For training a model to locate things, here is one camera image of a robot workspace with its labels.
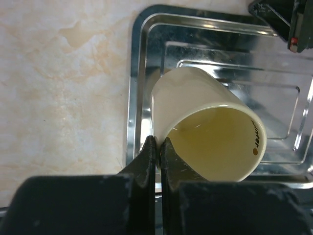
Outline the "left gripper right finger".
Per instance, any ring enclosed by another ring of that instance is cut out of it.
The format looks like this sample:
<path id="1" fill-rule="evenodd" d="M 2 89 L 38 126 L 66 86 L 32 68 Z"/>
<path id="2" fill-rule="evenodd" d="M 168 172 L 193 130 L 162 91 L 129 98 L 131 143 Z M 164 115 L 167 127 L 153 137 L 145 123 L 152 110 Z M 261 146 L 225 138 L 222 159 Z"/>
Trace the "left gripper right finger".
<path id="1" fill-rule="evenodd" d="M 209 182 L 174 150 L 160 149 L 166 235 L 310 235 L 313 217 L 282 184 Z"/>

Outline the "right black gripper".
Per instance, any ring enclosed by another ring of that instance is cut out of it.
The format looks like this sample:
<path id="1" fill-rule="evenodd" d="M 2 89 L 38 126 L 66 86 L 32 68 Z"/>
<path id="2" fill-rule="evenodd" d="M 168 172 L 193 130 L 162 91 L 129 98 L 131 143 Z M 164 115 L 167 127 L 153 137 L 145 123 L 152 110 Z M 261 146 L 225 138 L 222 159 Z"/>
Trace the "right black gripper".
<path id="1" fill-rule="evenodd" d="M 294 53 L 313 48 L 313 2 L 311 0 L 255 0 L 251 15 L 267 23 Z"/>

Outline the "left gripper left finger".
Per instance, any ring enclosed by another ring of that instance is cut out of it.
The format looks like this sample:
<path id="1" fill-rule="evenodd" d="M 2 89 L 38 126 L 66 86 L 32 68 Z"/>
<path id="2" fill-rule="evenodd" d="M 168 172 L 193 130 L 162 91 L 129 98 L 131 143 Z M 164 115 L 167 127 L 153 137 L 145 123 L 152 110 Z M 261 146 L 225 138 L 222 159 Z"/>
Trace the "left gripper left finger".
<path id="1" fill-rule="evenodd" d="M 153 235 L 156 142 L 115 175 L 34 176 L 0 221 L 3 235 Z"/>

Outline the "cream ceramic mug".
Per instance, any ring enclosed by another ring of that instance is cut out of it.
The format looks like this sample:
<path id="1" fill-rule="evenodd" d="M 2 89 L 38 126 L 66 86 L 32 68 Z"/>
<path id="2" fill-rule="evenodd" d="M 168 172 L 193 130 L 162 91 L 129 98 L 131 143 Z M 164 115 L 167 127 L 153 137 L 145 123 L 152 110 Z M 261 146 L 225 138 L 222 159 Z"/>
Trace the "cream ceramic mug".
<path id="1" fill-rule="evenodd" d="M 267 146 L 259 116 L 217 79 L 196 67 L 165 73 L 150 96 L 153 136 L 213 182 L 240 182 L 260 164 Z"/>

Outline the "stainless steel tray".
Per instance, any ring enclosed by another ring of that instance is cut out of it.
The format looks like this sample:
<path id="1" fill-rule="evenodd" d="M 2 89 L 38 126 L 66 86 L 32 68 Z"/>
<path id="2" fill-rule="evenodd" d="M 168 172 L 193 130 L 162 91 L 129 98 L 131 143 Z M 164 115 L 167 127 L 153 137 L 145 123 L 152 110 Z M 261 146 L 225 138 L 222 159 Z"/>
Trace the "stainless steel tray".
<path id="1" fill-rule="evenodd" d="M 168 70 L 197 67 L 262 120 L 268 135 L 251 181 L 313 186 L 313 53 L 292 53 L 253 17 L 153 5 L 132 31 L 126 160 L 152 134 L 150 94 Z"/>

